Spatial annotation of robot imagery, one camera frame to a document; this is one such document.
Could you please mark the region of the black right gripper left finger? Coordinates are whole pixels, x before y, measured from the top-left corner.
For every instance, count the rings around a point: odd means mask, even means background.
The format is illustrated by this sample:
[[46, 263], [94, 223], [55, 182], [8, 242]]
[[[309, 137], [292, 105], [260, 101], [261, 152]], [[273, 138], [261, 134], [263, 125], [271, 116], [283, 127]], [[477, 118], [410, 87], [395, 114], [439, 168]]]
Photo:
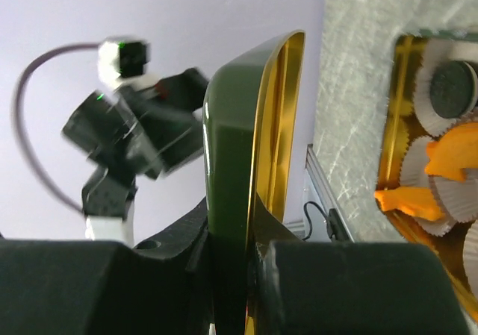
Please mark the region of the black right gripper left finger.
[[207, 334], [207, 207], [129, 248], [1, 241], [3, 334]]

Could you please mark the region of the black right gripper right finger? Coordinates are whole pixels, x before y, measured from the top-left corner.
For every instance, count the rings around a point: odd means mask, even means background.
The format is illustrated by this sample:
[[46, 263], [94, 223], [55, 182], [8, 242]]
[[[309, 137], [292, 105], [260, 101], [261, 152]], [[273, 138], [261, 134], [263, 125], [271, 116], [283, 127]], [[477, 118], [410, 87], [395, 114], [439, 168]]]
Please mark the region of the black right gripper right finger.
[[257, 203], [257, 334], [467, 334], [441, 262], [403, 242], [304, 242]]

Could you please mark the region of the gold tin lid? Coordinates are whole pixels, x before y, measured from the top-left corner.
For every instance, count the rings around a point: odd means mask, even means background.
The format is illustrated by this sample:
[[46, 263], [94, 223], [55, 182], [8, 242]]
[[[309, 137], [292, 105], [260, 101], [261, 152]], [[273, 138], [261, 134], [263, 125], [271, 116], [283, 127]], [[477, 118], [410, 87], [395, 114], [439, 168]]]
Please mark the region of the gold tin lid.
[[244, 334], [254, 220], [285, 214], [305, 32], [274, 37], [221, 66], [205, 94], [203, 137], [214, 323]]

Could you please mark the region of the black sandwich cookie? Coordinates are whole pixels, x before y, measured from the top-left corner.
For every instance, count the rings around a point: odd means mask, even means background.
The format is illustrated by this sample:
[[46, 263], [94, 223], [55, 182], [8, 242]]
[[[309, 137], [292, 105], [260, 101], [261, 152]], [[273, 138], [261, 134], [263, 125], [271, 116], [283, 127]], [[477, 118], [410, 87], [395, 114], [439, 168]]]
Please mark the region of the black sandwich cookie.
[[429, 85], [432, 109], [444, 119], [456, 119], [477, 105], [477, 64], [449, 60], [433, 72]]

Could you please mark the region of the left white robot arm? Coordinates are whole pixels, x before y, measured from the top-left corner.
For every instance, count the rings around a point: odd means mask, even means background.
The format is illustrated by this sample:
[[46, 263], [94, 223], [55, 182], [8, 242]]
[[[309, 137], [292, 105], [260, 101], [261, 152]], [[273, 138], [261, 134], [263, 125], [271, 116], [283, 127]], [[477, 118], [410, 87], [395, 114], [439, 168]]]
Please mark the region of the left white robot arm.
[[90, 94], [63, 135], [97, 168], [81, 190], [86, 236], [134, 246], [136, 178], [165, 178], [203, 153], [203, 106], [208, 79], [197, 69], [156, 78], [107, 80], [113, 98]]

